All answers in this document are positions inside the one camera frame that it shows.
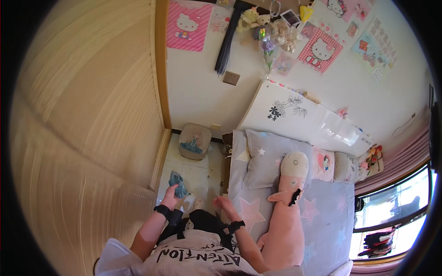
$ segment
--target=stool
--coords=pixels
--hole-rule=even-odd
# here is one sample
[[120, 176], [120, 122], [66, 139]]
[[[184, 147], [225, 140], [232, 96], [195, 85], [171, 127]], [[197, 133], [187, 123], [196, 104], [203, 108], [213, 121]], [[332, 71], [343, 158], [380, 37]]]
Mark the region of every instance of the stool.
[[188, 159], [203, 160], [211, 139], [212, 133], [209, 129], [200, 125], [187, 124], [179, 135], [179, 152]]

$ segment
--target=picture frame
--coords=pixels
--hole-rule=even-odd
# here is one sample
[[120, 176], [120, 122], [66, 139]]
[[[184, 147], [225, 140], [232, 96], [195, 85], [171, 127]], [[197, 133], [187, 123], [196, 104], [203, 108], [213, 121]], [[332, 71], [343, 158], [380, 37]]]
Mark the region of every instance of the picture frame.
[[286, 10], [280, 16], [289, 26], [297, 27], [302, 22], [292, 9]]

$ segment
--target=yellow teddy bear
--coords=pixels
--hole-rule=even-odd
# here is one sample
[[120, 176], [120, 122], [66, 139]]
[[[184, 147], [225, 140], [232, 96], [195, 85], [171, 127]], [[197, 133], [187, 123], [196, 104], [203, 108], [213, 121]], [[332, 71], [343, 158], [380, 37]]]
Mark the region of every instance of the yellow teddy bear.
[[236, 31], [238, 33], [242, 33], [249, 30], [251, 28], [250, 25], [255, 23], [258, 17], [259, 14], [256, 11], [255, 7], [245, 10], [243, 14], [241, 14], [240, 19], [238, 20], [238, 26], [236, 27]]

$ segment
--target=hand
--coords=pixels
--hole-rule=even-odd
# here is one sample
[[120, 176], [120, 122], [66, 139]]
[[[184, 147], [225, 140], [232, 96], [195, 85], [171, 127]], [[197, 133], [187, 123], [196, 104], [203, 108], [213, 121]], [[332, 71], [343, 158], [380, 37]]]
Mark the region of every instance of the hand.
[[166, 194], [164, 196], [164, 199], [161, 201], [161, 205], [166, 206], [167, 208], [169, 208], [171, 211], [173, 210], [173, 208], [175, 207], [175, 205], [177, 204], [177, 202], [180, 200], [176, 195], [175, 195], [175, 188], [178, 187], [178, 184], [175, 184], [173, 186], [170, 186], [169, 188], [167, 188], [166, 190]]
[[236, 211], [235, 207], [233, 206], [230, 199], [218, 196], [215, 198], [212, 202], [212, 205], [216, 208], [224, 210], [226, 213], [227, 218], [230, 221], [241, 221], [240, 215], [238, 215], [238, 212]]

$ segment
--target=gray pillow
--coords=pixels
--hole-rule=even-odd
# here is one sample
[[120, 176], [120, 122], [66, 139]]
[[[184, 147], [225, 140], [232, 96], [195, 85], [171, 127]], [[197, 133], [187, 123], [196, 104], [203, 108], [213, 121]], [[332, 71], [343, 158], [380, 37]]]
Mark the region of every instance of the gray pillow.
[[355, 183], [358, 177], [358, 160], [351, 155], [335, 152], [335, 182]]
[[310, 164], [313, 164], [313, 156], [312, 146], [309, 143], [250, 129], [246, 129], [246, 134], [251, 159], [243, 187], [252, 190], [278, 186], [280, 163], [291, 151], [301, 151], [307, 155], [309, 171], [304, 186], [310, 185], [312, 179], [312, 165]]

